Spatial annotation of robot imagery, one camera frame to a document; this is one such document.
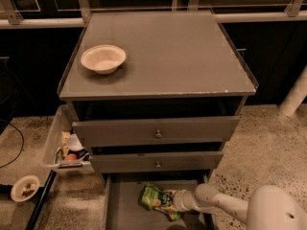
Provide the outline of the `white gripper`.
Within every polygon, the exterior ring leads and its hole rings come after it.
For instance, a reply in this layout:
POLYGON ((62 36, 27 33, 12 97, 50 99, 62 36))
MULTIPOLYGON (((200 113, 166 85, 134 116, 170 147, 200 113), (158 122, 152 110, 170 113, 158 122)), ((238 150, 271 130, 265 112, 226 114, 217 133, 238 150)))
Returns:
POLYGON ((180 212, 198 211, 200 209, 195 196, 188 190, 177 190, 173 195, 173 204, 180 212))

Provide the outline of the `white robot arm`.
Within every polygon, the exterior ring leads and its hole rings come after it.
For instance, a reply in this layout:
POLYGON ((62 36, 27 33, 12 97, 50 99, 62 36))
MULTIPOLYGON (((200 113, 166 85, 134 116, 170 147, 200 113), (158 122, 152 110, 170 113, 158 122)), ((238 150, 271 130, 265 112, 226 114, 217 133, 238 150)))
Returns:
POLYGON ((247 230, 307 230, 305 211, 290 194, 273 185, 257 188, 245 201, 200 184, 194 191, 177 190, 173 203, 180 212, 207 213, 213 207, 219 208, 247 230))

